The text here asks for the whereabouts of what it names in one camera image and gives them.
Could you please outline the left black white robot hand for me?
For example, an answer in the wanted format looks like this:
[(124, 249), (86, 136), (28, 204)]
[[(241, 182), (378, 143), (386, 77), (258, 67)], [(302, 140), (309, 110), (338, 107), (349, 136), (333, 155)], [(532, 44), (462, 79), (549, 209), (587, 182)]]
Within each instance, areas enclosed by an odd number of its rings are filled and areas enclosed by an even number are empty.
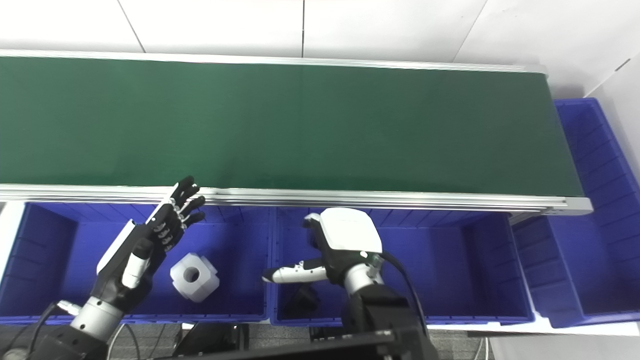
[(128, 221), (98, 263), (90, 297), (122, 313), (135, 309), (150, 294), (153, 276), (185, 235), (205, 219), (198, 209), (206, 199), (188, 175), (177, 182), (144, 222)]

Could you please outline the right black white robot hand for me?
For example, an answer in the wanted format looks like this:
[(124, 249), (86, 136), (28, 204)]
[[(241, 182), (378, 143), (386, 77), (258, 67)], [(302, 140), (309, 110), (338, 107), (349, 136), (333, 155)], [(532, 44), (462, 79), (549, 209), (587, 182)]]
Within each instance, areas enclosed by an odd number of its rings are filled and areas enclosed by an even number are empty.
[(293, 284), (327, 280), (343, 287), (349, 296), (363, 288), (384, 284), (380, 275), (382, 240), (366, 212), (327, 208), (307, 214), (302, 225), (311, 231), (320, 257), (265, 269), (264, 282)]

